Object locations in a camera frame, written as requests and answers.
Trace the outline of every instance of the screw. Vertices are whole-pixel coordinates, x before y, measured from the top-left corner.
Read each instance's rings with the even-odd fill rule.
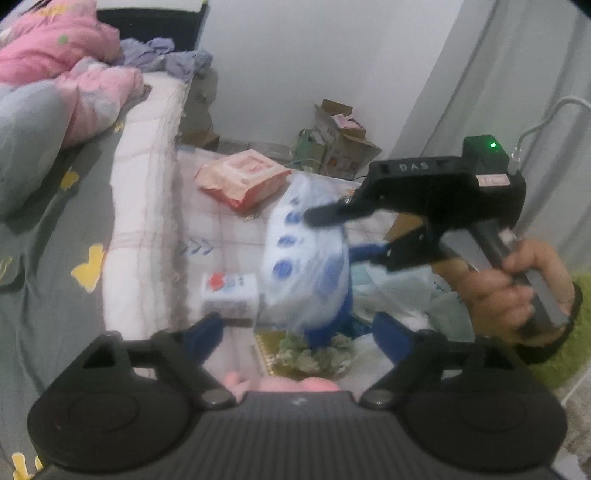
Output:
[[[394,400],[394,394],[388,390],[369,390],[363,394],[362,403],[372,410],[385,410]]]
[[[201,395],[201,399],[207,408],[212,410],[224,408],[232,401],[232,394],[223,388],[214,388],[207,390]]]

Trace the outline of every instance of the pink blanket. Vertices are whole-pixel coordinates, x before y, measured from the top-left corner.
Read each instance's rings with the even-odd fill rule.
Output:
[[[53,0],[20,17],[0,50],[0,83],[26,85],[55,78],[84,57],[111,61],[119,31],[96,19],[95,0]]]
[[[138,69],[109,67],[87,57],[56,80],[56,89],[70,115],[62,146],[85,142],[115,123],[127,100],[144,92]]]

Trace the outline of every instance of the white cable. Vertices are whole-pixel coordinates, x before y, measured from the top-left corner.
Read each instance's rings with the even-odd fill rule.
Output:
[[[591,367],[587,369],[587,371],[581,375],[581,378],[577,380],[574,387],[570,389],[570,391],[566,394],[566,396],[562,399],[560,404],[564,407],[568,402],[569,398],[573,395],[573,393],[581,386],[581,384],[585,381],[587,376],[591,373]]]
[[[556,102],[556,104],[552,107],[550,113],[546,116],[546,118],[544,118],[541,121],[541,123],[523,132],[519,137],[519,140],[517,140],[517,146],[515,147],[515,151],[511,154],[511,162],[509,163],[509,174],[513,175],[517,170],[519,170],[519,164],[521,163],[521,146],[523,145],[523,140],[525,140],[525,137],[537,132],[538,130],[548,125],[552,121],[558,110],[560,110],[564,105],[568,105],[570,103],[575,103],[577,105],[584,106],[585,108],[591,111],[591,103],[582,98],[569,95],[566,97],[562,97],[560,100],[558,100],[558,102]]]

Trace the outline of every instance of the purple clothing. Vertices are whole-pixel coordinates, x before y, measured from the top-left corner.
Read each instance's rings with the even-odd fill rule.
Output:
[[[166,70],[172,76],[188,83],[193,75],[205,76],[212,64],[213,56],[207,50],[173,51],[172,38],[157,37],[148,43],[135,38],[121,40],[123,56],[117,65],[137,67],[142,72]]]

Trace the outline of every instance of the clutter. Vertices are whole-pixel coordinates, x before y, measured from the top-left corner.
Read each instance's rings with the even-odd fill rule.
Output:
[[[340,119],[350,117],[353,108],[342,103],[323,100],[322,106],[315,105],[316,124],[324,144],[326,154],[323,159],[323,172],[330,177],[353,180],[355,174],[372,161],[381,149],[365,139],[365,128],[355,122],[354,128],[339,128],[335,116]]]
[[[320,134],[312,129],[304,128],[298,134],[298,138],[291,149],[293,158],[290,166],[311,173],[319,173],[322,166],[322,158],[326,152],[324,141]]]
[[[371,324],[378,312],[386,312],[411,330],[430,328],[426,315],[434,292],[431,268],[389,273],[369,262],[351,266],[353,315]]]
[[[174,51],[172,38],[157,37],[147,43],[126,38],[121,40],[121,51],[115,64],[137,67],[142,72],[165,70],[185,83],[189,83],[193,75],[203,78],[213,61],[213,55],[207,50]]]
[[[197,148],[217,152],[220,143],[220,136],[210,130],[197,130],[193,132],[183,132],[181,142],[185,145],[193,145]]]
[[[341,333],[332,337],[330,346],[312,351],[303,336],[290,332],[279,342],[273,363],[306,375],[338,378],[349,371],[352,357],[353,343]]]
[[[246,212],[279,190],[290,172],[256,150],[246,150],[204,165],[195,183],[238,212]]]
[[[370,325],[386,312],[413,331],[435,329],[448,340],[475,340],[470,314],[456,292],[431,267],[389,273],[369,263],[351,266],[353,315]]]
[[[344,116],[342,113],[332,116],[335,123],[339,126],[339,130],[343,128],[352,128],[354,130],[362,130],[363,127],[357,123],[353,115]]]
[[[304,337],[284,330],[258,330],[256,343],[266,374],[302,380],[335,380],[347,374],[353,361],[353,341],[337,333],[328,347],[309,348]]]
[[[202,317],[217,312],[224,319],[258,317],[259,293],[255,274],[205,274],[201,283]]]
[[[328,325],[349,289],[349,256],[342,227],[312,229],[304,212],[336,199],[318,178],[297,176],[268,222],[261,277],[264,317],[303,333]]]

